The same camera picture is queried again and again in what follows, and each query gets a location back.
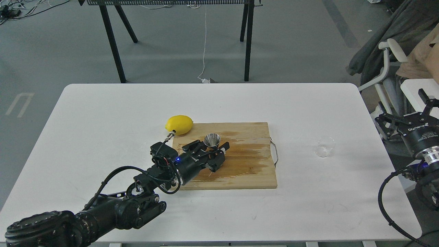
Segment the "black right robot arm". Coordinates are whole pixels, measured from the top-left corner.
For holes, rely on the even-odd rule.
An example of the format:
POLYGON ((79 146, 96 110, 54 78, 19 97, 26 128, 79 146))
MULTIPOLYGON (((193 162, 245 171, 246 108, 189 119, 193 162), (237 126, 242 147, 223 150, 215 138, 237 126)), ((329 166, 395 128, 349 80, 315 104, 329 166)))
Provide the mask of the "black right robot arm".
POLYGON ((375 126, 379 133, 386 140, 396 133, 404 142, 412 158, 419 160, 419 163, 408 165, 392 172, 381 184, 378 191, 378 206, 388 222, 397 232, 415 242, 419 246, 428 247, 420 238, 415 238, 398 226, 386 212, 382 195, 385 186, 389 181, 403 175, 403 177, 414 181, 417 198, 428 209, 438 211, 438 177, 439 177, 439 141, 438 141, 438 119, 431 116, 433 108, 438 107, 438 100, 430 98, 423 89, 418 94, 425 103, 423 111, 417 111, 404 117, 389 114, 382 103, 378 103, 383 111, 375 118, 375 126))

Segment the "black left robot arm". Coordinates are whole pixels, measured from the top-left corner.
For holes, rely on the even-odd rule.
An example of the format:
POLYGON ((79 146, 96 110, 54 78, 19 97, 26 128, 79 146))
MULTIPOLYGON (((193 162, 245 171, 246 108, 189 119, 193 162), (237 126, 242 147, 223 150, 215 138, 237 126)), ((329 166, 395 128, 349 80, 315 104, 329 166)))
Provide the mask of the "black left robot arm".
POLYGON ((108 232, 140 229, 162 214, 167 204, 159 199, 155 189, 175 194, 203 169, 216 172, 225 161, 229 143, 208 134, 182 147, 182 153, 166 143, 176 135, 172 130, 165 141, 151 146, 153 166, 147 170, 123 166, 112 171, 100 188, 74 214, 70 211, 51 211, 35 214, 8 226, 5 233, 8 247, 87 247, 108 232), (105 195, 105 185, 125 170, 140 172, 125 192, 105 195))

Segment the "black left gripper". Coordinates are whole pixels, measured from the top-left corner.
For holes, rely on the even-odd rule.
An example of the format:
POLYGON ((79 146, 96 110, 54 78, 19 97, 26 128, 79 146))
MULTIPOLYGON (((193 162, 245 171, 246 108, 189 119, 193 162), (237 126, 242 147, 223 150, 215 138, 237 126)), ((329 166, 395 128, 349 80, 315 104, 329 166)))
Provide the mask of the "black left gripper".
POLYGON ((188 184, 202 169, 216 172, 225 162, 225 153, 229 149, 229 142, 222 145, 208 146, 200 140, 195 140, 181 147, 185 152, 173 160, 180 183, 188 184))

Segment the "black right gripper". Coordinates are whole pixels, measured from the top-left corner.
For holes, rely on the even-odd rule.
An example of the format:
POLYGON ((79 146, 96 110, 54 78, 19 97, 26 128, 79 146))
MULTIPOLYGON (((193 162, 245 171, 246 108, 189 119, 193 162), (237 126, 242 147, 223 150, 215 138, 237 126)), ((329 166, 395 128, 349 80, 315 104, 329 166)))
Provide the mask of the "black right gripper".
POLYGON ((438 108, 439 101, 429 98, 423 89, 418 95, 425 103, 424 110, 419 115, 404 117, 389 114, 382 103, 378 103, 380 110, 375 117, 375 127, 386 142, 404 142, 413 158, 422 157, 422 152, 428 148, 438 146, 438 119, 430 116, 433 108, 438 108))

